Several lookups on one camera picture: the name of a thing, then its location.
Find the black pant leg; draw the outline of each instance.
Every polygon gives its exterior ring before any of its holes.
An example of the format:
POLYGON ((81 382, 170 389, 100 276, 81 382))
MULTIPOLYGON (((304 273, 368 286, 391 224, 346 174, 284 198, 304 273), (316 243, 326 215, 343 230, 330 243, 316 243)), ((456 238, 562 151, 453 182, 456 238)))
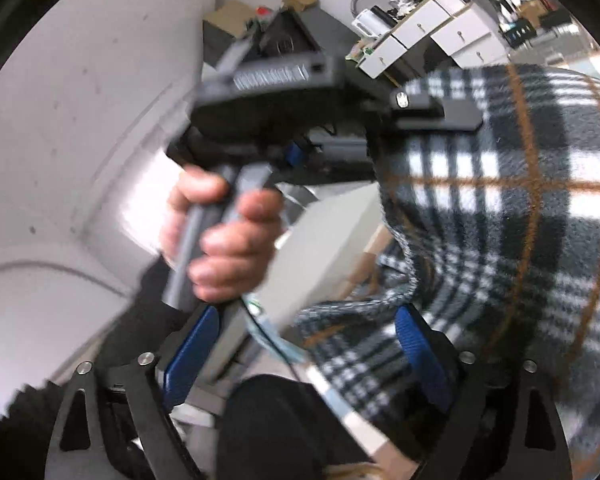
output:
POLYGON ((369 461, 310 384, 262 375, 227 400, 218 480, 314 480, 325 465, 369 461))

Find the black and white checkered fabric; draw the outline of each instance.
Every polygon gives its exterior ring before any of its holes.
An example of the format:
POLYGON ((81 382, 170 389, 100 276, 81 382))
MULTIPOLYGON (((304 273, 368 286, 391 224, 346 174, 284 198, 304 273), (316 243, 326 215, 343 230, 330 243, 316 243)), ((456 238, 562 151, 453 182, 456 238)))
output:
POLYGON ((372 146, 396 243, 379 291, 302 311, 328 381, 388 436, 410 370, 395 309, 411 301, 459 350, 532 359, 560 384, 575 478, 600 470, 600 80, 538 66, 432 73, 406 92, 471 98, 475 135, 372 146))

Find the drawer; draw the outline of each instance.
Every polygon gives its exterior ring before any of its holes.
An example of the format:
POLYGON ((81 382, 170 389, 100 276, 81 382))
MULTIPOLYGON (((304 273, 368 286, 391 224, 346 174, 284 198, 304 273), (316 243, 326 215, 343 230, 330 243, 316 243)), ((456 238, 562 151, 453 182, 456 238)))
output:
POLYGON ((393 35, 406 48, 415 45, 422 38, 449 19, 446 10, 434 0, 429 0, 418 10, 409 14, 393 35))
POLYGON ((489 34, 497 24, 476 6, 447 23, 431 37, 450 56, 489 34))
POLYGON ((490 34, 486 38, 482 38, 456 52, 452 57, 459 66, 468 68, 497 64, 502 62, 506 55, 507 48, 504 45, 504 40, 501 40, 495 34, 490 34))
POLYGON ((455 14, 464 9, 468 4, 463 0, 434 0, 447 14, 455 14))
POLYGON ((365 57, 359 68, 375 79, 405 52, 407 49, 403 44, 393 36, 388 36, 371 54, 365 57))

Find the gray handle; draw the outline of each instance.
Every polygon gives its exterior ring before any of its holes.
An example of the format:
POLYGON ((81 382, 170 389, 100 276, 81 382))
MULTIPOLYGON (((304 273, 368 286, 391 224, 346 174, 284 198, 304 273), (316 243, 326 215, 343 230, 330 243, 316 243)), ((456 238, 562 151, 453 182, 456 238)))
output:
POLYGON ((192 260, 204 254, 200 248, 202 233, 219 224, 225 211, 234 202, 235 182, 240 169, 229 164, 213 168, 214 173, 219 174, 229 183, 229 193, 222 202, 205 206, 192 205, 189 208, 178 248, 178 259, 162 295, 163 303, 184 312, 193 312, 199 305, 200 300, 193 294, 193 284, 187 276, 187 267, 192 260))

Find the blue grip pad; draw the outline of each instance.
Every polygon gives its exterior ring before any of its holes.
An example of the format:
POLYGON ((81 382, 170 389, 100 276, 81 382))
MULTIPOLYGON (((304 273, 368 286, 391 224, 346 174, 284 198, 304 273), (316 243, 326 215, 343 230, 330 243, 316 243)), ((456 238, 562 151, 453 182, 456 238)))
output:
MULTIPOLYGON (((432 332, 428 326, 424 330, 432 332)), ((421 327, 404 306, 395 314, 395 335, 427 400, 441 412, 448 412, 453 402, 453 392, 445 369, 431 349, 421 327)))
POLYGON ((162 402, 168 412, 174 406, 182 404, 189 395, 219 333, 218 311, 215 307, 208 306, 164 373, 162 402))

